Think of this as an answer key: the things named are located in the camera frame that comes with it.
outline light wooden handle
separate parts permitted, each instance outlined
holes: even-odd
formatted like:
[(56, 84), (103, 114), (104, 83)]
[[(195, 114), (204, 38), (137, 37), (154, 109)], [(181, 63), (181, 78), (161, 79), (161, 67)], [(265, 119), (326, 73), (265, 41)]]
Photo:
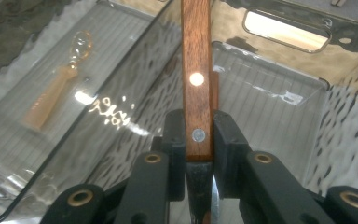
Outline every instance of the light wooden handle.
[[(183, 83), (186, 159), (213, 160), (213, 100), (210, 0), (182, 0)], [(192, 75), (203, 82), (194, 85)]]
[(57, 104), (66, 82), (75, 76), (77, 76), (75, 68), (69, 65), (59, 67), (57, 76), (28, 110), (23, 123), (33, 130), (40, 131)]

